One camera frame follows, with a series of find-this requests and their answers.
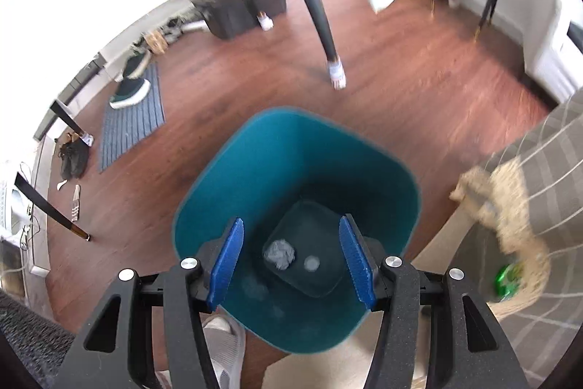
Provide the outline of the green bottle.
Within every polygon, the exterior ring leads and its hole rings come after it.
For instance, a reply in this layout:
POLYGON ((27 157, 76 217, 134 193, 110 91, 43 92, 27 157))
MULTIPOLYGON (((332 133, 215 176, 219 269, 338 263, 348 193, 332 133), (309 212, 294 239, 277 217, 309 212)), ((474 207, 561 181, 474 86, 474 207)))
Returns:
POLYGON ((494 290, 501 301, 513 297, 521 287, 523 265, 513 262, 499 269, 494 279, 494 290))

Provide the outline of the white round plastic lid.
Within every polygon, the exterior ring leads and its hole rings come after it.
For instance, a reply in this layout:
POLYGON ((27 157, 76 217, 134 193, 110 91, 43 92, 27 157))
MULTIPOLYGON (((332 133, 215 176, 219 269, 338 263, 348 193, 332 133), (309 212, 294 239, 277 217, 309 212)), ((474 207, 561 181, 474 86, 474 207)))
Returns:
POLYGON ((316 272, 320 267, 320 259, 317 256, 310 255, 304 260, 304 269, 307 272, 316 272))

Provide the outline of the green white sneaker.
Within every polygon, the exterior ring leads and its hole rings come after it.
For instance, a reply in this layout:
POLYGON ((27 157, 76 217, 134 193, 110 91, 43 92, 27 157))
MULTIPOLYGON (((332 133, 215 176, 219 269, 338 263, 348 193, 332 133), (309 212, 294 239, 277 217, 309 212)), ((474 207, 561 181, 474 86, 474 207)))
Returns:
POLYGON ((150 87, 150 82, 144 78, 122 80, 115 94, 111 96, 109 105, 113 110, 135 106, 145 99, 150 87))

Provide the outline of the black storage box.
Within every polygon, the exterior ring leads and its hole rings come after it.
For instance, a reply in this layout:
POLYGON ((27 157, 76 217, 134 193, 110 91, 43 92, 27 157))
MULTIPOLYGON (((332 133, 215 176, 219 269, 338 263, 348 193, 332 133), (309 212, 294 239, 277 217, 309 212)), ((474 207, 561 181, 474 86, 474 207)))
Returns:
MULTIPOLYGON (((286 13, 286 0, 258 1, 271 19, 286 13)), ((260 27, 250 0, 194 0, 193 4, 219 39, 233 39, 260 27)))

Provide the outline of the white paper ball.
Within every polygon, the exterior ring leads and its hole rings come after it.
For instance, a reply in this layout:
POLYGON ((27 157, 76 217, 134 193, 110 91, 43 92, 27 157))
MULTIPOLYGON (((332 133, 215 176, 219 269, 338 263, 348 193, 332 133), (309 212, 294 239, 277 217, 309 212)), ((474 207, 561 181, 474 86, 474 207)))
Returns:
POLYGON ((296 250, 285 239, 278 239, 267 246, 263 257, 278 271, 285 271, 296 259, 296 250))

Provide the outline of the teal trash bin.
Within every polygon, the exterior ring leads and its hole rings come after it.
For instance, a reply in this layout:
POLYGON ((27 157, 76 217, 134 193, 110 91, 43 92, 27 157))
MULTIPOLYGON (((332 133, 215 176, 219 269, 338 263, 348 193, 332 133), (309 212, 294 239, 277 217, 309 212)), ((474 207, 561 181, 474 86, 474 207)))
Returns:
POLYGON ((339 241, 351 214, 386 252, 406 249, 420 214, 413 175, 368 141, 304 110, 264 110, 215 155, 181 203, 173 224, 182 258, 244 222, 244 244, 223 308, 287 353, 337 346, 365 318, 339 241), (263 257, 285 239, 296 259, 278 271, 263 257), (320 259, 316 272, 304 260, 320 259))

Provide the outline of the grey slipper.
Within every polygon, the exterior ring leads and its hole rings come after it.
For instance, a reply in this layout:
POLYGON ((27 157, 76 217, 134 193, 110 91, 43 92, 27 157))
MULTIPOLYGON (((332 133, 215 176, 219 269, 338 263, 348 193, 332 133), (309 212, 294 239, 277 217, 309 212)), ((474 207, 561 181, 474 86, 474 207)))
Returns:
POLYGON ((239 389, 246 350, 244 327, 229 315, 216 314, 203 323, 214 374, 221 389, 239 389))

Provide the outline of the grey striped floor mat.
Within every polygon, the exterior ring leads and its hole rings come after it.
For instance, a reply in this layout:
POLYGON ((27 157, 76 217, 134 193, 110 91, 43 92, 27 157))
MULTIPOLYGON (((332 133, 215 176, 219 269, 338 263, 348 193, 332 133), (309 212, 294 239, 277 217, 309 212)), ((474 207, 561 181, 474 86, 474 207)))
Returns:
POLYGON ((158 65, 150 64, 144 76, 150 89, 140 103, 120 110, 106 106, 99 148, 100 173, 165 123, 158 65))

